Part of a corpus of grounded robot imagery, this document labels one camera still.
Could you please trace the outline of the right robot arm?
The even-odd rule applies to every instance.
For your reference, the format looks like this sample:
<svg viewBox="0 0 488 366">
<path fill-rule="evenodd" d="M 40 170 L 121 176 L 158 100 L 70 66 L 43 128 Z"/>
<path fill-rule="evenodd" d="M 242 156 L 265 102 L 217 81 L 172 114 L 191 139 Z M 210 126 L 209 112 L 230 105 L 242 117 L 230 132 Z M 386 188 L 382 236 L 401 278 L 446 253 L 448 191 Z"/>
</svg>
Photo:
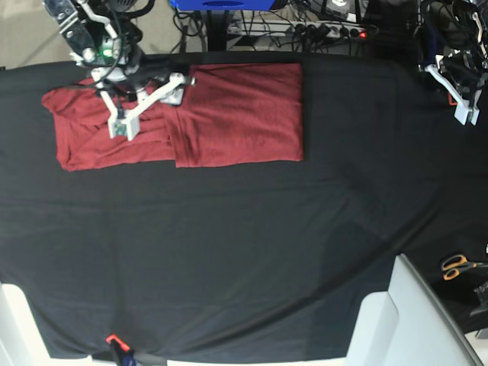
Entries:
<svg viewBox="0 0 488 366">
<path fill-rule="evenodd" d="M 133 1 L 46 0 L 43 6 L 57 23 L 77 66 L 88 70 L 109 112 L 111 138 L 131 141 L 140 132 L 140 116 L 155 103 L 179 106 L 187 86 L 196 82 L 170 60 L 158 64 L 139 46 L 142 31 L 134 24 L 153 9 L 147 2 L 134 10 Z"/>
</svg>

